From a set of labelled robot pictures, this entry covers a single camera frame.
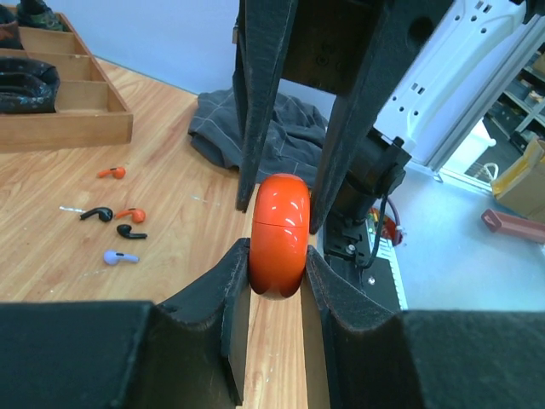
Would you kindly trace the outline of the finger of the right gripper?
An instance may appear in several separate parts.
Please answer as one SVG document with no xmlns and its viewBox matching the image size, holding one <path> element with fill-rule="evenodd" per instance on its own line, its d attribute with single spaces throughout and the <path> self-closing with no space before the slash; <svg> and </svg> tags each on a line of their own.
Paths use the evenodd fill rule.
<svg viewBox="0 0 545 409">
<path fill-rule="evenodd" d="M 236 208 L 248 209 L 272 118 L 297 1 L 241 1 L 232 87 L 242 136 Z"/>
<path fill-rule="evenodd" d="M 331 111 L 311 197 L 312 234 L 324 224 L 353 160 L 359 137 L 371 126 L 374 115 L 363 113 L 364 104 L 370 98 L 366 87 L 376 49 L 389 17 L 389 1 L 372 1 L 365 19 L 359 22 L 359 32 L 351 33 L 351 39 L 356 44 L 344 65 L 346 84 L 337 94 Z"/>
</svg>

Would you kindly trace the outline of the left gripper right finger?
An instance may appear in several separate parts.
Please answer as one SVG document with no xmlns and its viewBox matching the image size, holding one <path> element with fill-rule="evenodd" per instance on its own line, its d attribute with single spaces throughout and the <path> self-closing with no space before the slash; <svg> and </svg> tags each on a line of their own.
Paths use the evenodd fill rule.
<svg viewBox="0 0 545 409">
<path fill-rule="evenodd" d="M 391 312 L 315 249 L 301 283 L 311 408 L 541 408 L 541 312 Z"/>
</svg>

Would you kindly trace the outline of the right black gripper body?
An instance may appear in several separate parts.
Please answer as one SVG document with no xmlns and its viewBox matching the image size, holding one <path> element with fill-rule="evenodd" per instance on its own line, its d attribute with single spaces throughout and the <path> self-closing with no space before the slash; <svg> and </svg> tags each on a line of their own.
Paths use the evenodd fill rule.
<svg viewBox="0 0 545 409">
<path fill-rule="evenodd" d="M 281 78 L 349 98 L 359 92 L 380 1 L 288 1 Z"/>
</svg>

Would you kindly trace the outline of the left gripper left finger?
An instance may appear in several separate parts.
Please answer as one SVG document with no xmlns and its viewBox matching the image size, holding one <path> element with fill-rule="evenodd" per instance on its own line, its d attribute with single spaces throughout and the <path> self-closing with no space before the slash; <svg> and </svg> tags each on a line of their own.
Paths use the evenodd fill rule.
<svg viewBox="0 0 545 409">
<path fill-rule="evenodd" d="M 161 303 L 1 307 L 4 408 L 234 408 L 244 399 L 250 242 Z"/>
</svg>

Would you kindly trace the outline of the orange earbud case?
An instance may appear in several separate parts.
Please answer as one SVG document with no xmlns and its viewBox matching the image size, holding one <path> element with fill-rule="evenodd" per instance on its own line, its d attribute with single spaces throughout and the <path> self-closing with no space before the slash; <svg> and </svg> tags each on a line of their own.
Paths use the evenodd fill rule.
<svg viewBox="0 0 545 409">
<path fill-rule="evenodd" d="M 250 236 L 250 285 L 280 300 L 299 289 L 309 241 L 310 193 L 298 176 L 275 174 L 259 186 Z"/>
</svg>

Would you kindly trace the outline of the orange earbud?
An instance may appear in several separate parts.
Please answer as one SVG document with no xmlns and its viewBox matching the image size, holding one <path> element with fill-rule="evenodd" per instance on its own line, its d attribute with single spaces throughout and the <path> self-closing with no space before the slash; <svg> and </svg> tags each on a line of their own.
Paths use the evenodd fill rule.
<svg viewBox="0 0 545 409">
<path fill-rule="evenodd" d="M 146 212 L 140 208 L 129 208 L 115 214 L 117 220 L 124 217 L 130 217 L 134 223 L 143 223 L 146 220 Z"/>
<path fill-rule="evenodd" d="M 123 179 L 126 175 L 126 169 L 124 167 L 113 167 L 107 170 L 102 170 L 97 173 L 98 178 L 112 177 L 114 179 Z"/>
</svg>

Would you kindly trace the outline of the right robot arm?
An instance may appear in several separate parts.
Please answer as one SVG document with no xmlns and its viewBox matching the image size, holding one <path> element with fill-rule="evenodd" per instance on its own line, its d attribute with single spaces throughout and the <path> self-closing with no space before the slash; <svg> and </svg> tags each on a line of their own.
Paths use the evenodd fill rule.
<svg viewBox="0 0 545 409">
<path fill-rule="evenodd" d="M 243 139 L 238 210 L 254 191 L 281 79 L 335 96 L 311 198 L 362 222 L 403 181 L 409 151 L 466 76 L 543 16 L 541 1 L 242 1 L 232 75 Z"/>
</svg>

